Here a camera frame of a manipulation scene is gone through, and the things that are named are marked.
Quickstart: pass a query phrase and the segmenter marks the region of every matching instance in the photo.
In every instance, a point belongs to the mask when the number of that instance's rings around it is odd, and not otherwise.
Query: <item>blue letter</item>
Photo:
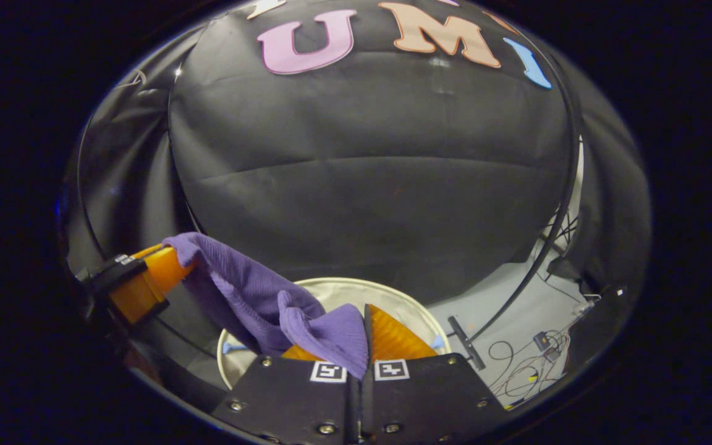
[[[507,37],[504,38],[505,42],[509,43],[509,46],[512,47],[512,49],[515,50],[515,53],[518,54],[518,57],[520,57],[520,61],[523,62],[523,66],[526,68],[526,71],[523,73],[526,74],[526,77],[529,78],[532,82],[536,83],[537,85],[540,85],[543,88],[549,88],[551,89],[551,82],[546,79],[546,77],[543,75],[543,71],[540,70],[540,66],[535,62],[534,56],[532,56],[532,52],[528,50],[524,45],[513,42],[512,40],[508,39]]]

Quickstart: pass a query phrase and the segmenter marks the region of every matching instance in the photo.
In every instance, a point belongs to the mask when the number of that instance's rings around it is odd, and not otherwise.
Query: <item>purple cloth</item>
[[[279,323],[287,338],[323,360],[345,367],[361,380],[367,372],[367,333],[362,313],[344,304],[320,318],[310,318],[294,297],[279,291]]]
[[[361,379],[367,372],[367,334],[361,313],[344,305],[325,313],[305,288],[203,234],[164,239],[184,267],[183,283],[220,327],[260,354],[282,355],[294,343]]]

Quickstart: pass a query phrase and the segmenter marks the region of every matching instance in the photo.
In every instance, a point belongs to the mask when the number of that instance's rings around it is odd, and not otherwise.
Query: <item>bolt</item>
[[[328,436],[329,434],[334,434],[337,431],[337,427],[334,425],[331,425],[330,423],[324,423],[324,425],[320,425],[317,427],[317,433],[320,434],[325,434]]]
[[[384,426],[384,431],[386,431],[387,434],[399,433],[400,430],[401,425],[399,423],[390,423],[389,425]]]

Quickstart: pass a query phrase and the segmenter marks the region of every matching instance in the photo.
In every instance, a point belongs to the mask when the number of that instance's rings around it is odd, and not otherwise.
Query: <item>cable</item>
[[[166,321],[161,320],[161,318],[158,318],[158,316],[156,316],[156,321],[158,321],[158,323],[159,323],[161,326],[164,326],[164,327],[167,329],[167,331],[169,331],[169,332],[175,334],[175,336],[176,336],[177,338],[179,338],[179,339],[181,339],[182,341],[184,341],[184,342],[185,342],[186,344],[188,344],[190,347],[194,347],[194,349],[196,349],[197,351],[199,351],[199,352],[201,352],[201,353],[207,355],[207,357],[210,357],[210,358],[213,358],[214,360],[217,360],[215,355],[211,354],[210,352],[207,352],[203,347],[198,346],[198,344],[196,344],[196,343],[194,343],[193,341],[187,339],[185,336],[183,336],[183,334],[177,332],[177,330],[175,330],[175,328],[173,328],[172,326],[170,326],[169,324],[167,324]]]
[[[546,56],[545,53],[540,51],[540,48],[537,48],[537,45],[535,45],[534,42],[528,39],[525,35],[519,33],[521,37],[523,37],[524,40],[526,40],[527,43],[529,43],[530,46],[534,50],[537,51],[537,53],[540,54],[543,60],[545,60],[546,65],[551,68],[551,73],[554,75],[554,79],[556,80],[557,87],[559,88],[559,92],[562,94],[562,99],[565,102],[565,109],[566,109],[566,114],[568,118],[568,122],[570,124],[570,162],[568,164],[568,169],[567,169],[567,182],[565,185],[565,189],[562,190],[562,198],[559,200],[559,210],[557,210],[557,215],[554,217],[554,222],[553,226],[554,227],[560,227],[562,226],[562,220],[565,219],[565,214],[567,212],[568,206],[570,205],[570,198],[571,195],[573,195],[573,189],[576,183],[576,172],[577,168],[579,168],[579,146],[581,145],[579,143],[579,138],[581,132],[577,128],[576,124],[576,110],[573,99],[570,97],[570,94],[568,94],[567,88],[565,87],[565,81],[562,79],[562,76],[559,73],[559,70],[554,68],[553,62],[551,62],[550,59],[548,59],[548,56]],[[500,317],[502,316],[503,313],[509,308],[513,302],[518,298],[518,295],[523,292],[523,290],[526,288],[526,285],[529,284],[530,281],[532,281],[532,278],[534,277],[534,274],[537,272],[537,270],[540,268],[540,265],[543,264],[545,261],[546,256],[548,256],[548,251],[551,250],[551,246],[554,245],[554,239],[553,237],[549,237],[548,240],[546,240],[545,243],[543,243],[543,248],[540,254],[537,256],[537,259],[535,259],[535,262],[532,264],[531,270],[529,270],[526,273],[526,276],[523,277],[522,282],[518,284],[518,287],[516,290],[512,293],[511,296],[507,299],[507,301],[502,305],[502,307],[499,308],[499,310],[495,313],[494,316],[489,319],[486,324],[480,330],[477,331],[474,335],[472,335],[471,338],[467,340],[467,343],[471,344],[478,336],[480,336],[483,332],[485,332],[486,329],[491,327],[492,324]]]
[[[535,361],[540,360],[541,358],[543,358],[543,355],[542,355],[542,354],[541,354],[541,355],[532,355],[532,357],[525,358],[525,360],[523,360],[522,362],[518,363],[518,364],[515,366],[515,368],[512,369],[512,372],[509,374],[509,376],[507,376],[507,378],[506,378],[500,385],[498,385],[498,386],[497,386],[497,385],[494,385],[494,386],[492,386],[492,387],[489,387],[489,389],[490,389],[491,391],[494,391],[494,392],[495,392],[495,391],[499,391],[500,389],[502,389],[502,387],[507,386],[507,385],[509,384],[509,382],[510,382],[513,378],[515,378],[515,376],[518,375],[518,373],[520,373],[520,372],[523,371],[524,369],[527,369],[527,368],[530,368],[530,367],[531,367],[531,368],[537,370],[537,368],[533,367],[532,364],[533,364]]]
[[[565,229],[562,230],[562,233],[559,234],[559,236],[560,236],[560,237],[561,237],[561,236],[564,236],[566,242],[570,243],[570,237],[567,236],[567,234],[570,233],[571,226],[573,225],[573,223],[570,222],[570,211],[568,211],[568,212],[565,214],[565,217],[566,217],[566,219],[567,219],[567,226],[566,226]]]
[[[549,341],[554,341],[554,342],[556,342],[556,346],[551,346],[551,347],[553,347],[553,349],[556,349],[557,352],[562,352],[562,351],[559,349],[559,340],[558,340],[558,339],[554,338],[553,336],[548,336],[548,335],[546,335],[546,338],[547,338]]]
[[[535,242],[535,246],[532,248],[532,254],[529,255],[529,258],[535,258],[537,254],[537,241]],[[526,273],[529,273],[529,271],[532,269],[532,265],[529,265],[529,268],[526,269]]]
[[[542,380],[540,380],[540,386],[537,388],[537,394],[540,394],[540,391],[543,390],[543,383],[545,383],[546,381],[549,380],[548,375],[550,375],[551,372],[554,371],[554,364],[555,364],[555,363],[556,363],[556,360],[554,360],[554,362],[551,363],[551,369],[549,369],[548,372],[546,372],[546,376],[543,377]]]
[[[536,273],[536,275],[537,275],[538,278],[542,279],[543,282],[545,282],[546,286],[548,286],[548,287],[550,287],[550,288],[556,290],[557,292],[560,292],[560,293],[562,293],[562,294],[564,294],[564,295],[567,295],[567,296],[570,297],[570,299],[572,299],[574,302],[577,302],[577,303],[579,303],[579,304],[582,303],[581,301],[579,301],[579,299],[577,299],[577,298],[574,297],[573,295],[568,294],[568,293],[565,292],[564,290],[562,290],[562,289],[560,289],[560,288],[554,286],[553,284],[550,284],[550,282],[545,281],[545,279],[543,279],[543,276],[540,275],[540,273]]]
[[[522,367],[521,369],[518,370],[518,373],[520,374],[520,372],[523,371],[524,369],[531,369],[531,370],[533,370],[535,373],[537,373],[537,375],[542,375],[541,372],[538,371],[538,369],[537,369],[536,367],[531,367],[531,366]],[[523,387],[528,386],[528,385],[532,385],[532,388],[530,388],[530,390],[531,390],[531,389],[534,389],[534,385],[536,385],[539,380],[540,380],[540,377],[537,377],[537,378],[535,378],[534,382],[532,382],[532,383],[525,384],[525,385],[522,385],[522,386],[516,386],[515,388],[511,388],[511,389],[505,388],[504,395],[506,395],[506,396],[508,396],[508,397],[518,397],[519,394],[509,394],[509,392],[511,392],[511,391],[516,391],[516,389],[523,388]]]
[[[504,343],[504,344],[507,345],[507,347],[509,347],[509,355],[507,355],[507,357],[496,358],[496,357],[494,357],[493,354],[491,354],[491,349],[493,349],[494,346],[497,346],[497,344],[499,344],[499,343]],[[491,345],[491,347],[488,348],[488,357],[491,357],[493,360],[507,360],[507,358],[509,358],[509,362],[507,363],[507,367],[505,368],[504,371],[502,371],[502,374],[500,374],[500,375],[496,378],[496,380],[494,380],[493,383],[491,383],[491,384],[488,385],[488,388],[490,388],[491,386],[494,386],[494,384],[497,383],[497,382],[499,381],[499,379],[502,378],[503,375],[505,375],[505,372],[507,372],[507,370],[509,369],[509,367],[512,365],[512,358],[515,357],[515,352],[512,351],[512,345],[511,345],[509,342],[504,341],[504,340],[494,341],[494,343]]]
[[[76,159],[76,194],[78,199],[78,206],[82,209],[82,214],[84,215],[84,223],[87,225],[87,230],[90,231],[90,237],[93,240],[93,245],[95,245],[95,250],[101,255],[102,260],[106,260],[106,253],[104,253],[101,243],[98,242],[98,237],[95,236],[95,231],[93,230],[93,223],[90,221],[90,214],[87,211],[87,204],[84,201],[84,195],[82,194],[82,150],[84,150],[84,141],[87,139],[87,132],[90,129],[90,124],[93,122],[93,115],[87,118],[87,124],[84,126],[84,132],[82,133],[82,140],[78,143],[78,157]]]

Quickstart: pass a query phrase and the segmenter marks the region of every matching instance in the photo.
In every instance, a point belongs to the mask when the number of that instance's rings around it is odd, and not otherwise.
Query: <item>white basket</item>
[[[309,290],[327,312],[350,303],[356,306],[364,316],[365,304],[373,304],[403,323],[427,344],[432,344],[436,336],[439,336],[444,347],[438,347],[435,350],[438,354],[452,352],[446,333],[441,329],[438,321],[433,318],[433,315],[418,301],[399,290],[377,282],[339,277],[303,279],[296,284]],[[223,354],[225,343],[235,347],[242,345],[225,329],[221,330],[216,351],[218,371],[226,386],[232,389],[257,355],[248,349],[231,350],[229,353]]]

